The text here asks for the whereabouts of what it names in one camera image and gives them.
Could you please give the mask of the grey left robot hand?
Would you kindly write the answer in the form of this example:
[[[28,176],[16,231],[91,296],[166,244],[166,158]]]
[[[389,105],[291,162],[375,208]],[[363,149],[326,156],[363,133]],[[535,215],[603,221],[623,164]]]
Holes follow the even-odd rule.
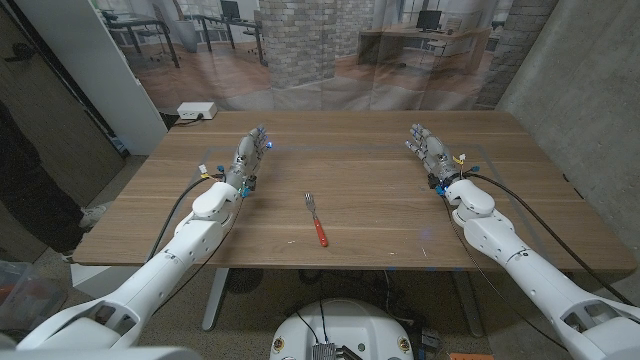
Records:
[[[225,183],[240,190],[245,182],[255,177],[261,160],[272,147],[266,134],[266,128],[260,124],[241,138],[232,157],[231,165],[226,172]]]

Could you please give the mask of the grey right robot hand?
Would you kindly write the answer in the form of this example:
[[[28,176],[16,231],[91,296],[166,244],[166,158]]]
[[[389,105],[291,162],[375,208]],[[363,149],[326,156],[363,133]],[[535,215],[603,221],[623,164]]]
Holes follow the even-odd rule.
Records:
[[[422,162],[431,189],[445,191],[462,179],[462,170],[456,158],[437,136],[421,124],[413,124],[410,134],[412,140],[407,140],[405,144]]]

